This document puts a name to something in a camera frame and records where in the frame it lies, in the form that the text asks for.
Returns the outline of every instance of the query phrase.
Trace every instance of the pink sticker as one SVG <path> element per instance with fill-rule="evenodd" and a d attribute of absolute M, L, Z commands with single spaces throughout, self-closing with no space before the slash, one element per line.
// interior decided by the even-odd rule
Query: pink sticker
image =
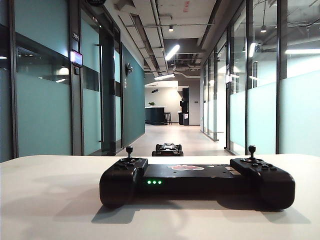
<path fill-rule="evenodd" d="M 168 168 L 171 168 L 173 170 L 177 170 L 177 171 L 186 171 L 186 170 L 190 170 L 190 171 L 195 171 L 195 170 L 203 170 L 203 167 L 200 166 L 192 166 L 192 165 L 176 165 L 176 166 L 168 166 Z"/>

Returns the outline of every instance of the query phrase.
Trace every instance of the thumbstick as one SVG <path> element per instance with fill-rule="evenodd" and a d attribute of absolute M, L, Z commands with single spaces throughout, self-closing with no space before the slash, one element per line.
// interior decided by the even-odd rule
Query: thumbstick
<path fill-rule="evenodd" d="M 250 146 L 248 147 L 248 150 L 249 150 L 249 152 L 250 152 L 250 154 L 251 154 L 250 159 L 254 159 L 254 158 L 255 158 L 255 157 L 254 157 L 254 152 L 256 151 L 256 146 L 250 145 Z"/>
<path fill-rule="evenodd" d="M 131 153 L 132 153 L 132 151 L 134 150 L 134 147 L 133 147 L 133 146 L 127 146 L 127 147 L 125 148 L 125 150 L 126 150 L 126 152 L 128 153 L 128 159 L 130 159 L 130 158 L 131 158 Z"/>

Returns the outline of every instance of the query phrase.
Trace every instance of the reception desk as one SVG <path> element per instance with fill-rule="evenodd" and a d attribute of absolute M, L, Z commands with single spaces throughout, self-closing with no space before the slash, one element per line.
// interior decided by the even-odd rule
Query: reception desk
<path fill-rule="evenodd" d="M 165 106 L 145 107 L 145 123 L 151 125 L 165 125 Z"/>

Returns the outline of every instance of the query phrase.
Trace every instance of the controller grip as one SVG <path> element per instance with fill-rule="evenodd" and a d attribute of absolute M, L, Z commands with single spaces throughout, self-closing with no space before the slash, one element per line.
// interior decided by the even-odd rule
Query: controller grip
<path fill-rule="evenodd" d="M 274 209 L 287 209 L 295 200 L 296 183 L 293 177 L 283 171 L 276 176 L 260 177 L 261 198 Z"/>
<path fill-rule="evenodd" d="M 119 174 L 106 170 L 99 183 L 102 204 L 109 209 L 116 209 L 128 203 L 134 195 L 138 175 L 138 168 Z"/>

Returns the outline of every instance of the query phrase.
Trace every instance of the glass wall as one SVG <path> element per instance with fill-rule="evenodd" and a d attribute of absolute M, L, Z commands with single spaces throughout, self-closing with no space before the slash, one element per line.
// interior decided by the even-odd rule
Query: glass wall
<path fill-rule="evenodd" d="M 19 156 L 71 155 L 68 2 L 29 2 L 15 1 Z"/>
<path fill-rule="evenodd" d="M 252 42 L 248 60 L 247 145 L 257 154 L 276 152 L 277 1 L 253 1 Z"/>
<path fill-rule="evenodd" d="M 207 62 L 207 130 L 206 132 L 214 141 L 221 141 L 224 145 L 226 131 L 226 60 L 227 60 L 227 33 L 209 56 Z"/>
<path fill-rule="evenodd" d="M 230 57 L 230 148 L 236 154 L 245 153 L 246 114 L 246 8 L 231 27 Z"/>
<path fill-rule="evenodd" d="M 84 154 L 101 149 L 99 25 L 81 11 L 81 52 Z"/>
<path fill-rule="evenodd" d="M 280 153 L 320 156 L 320 3 L 287 1 L 286 76 L 280 81 Z"/>
<path fill-rule="evenodd" d="M 0 162 L 13 158 L 8 1 L 0 1 Z"/>
<path fill-rule="evenodd" d="M 216 46 L 216 132 L 220 145 L 226 144 L 226 76 L 227 76 L 227 33 Z"/>
<path fill-rule="evenodd" d="M 208 59 L 208 135 L 217 140 L 217 83 L 215 82 L 215 53 Z"/>
<path fill-rule="evenodd" d="M 203 68 L 203 132 L 208 134 L 208 61 Z"/>

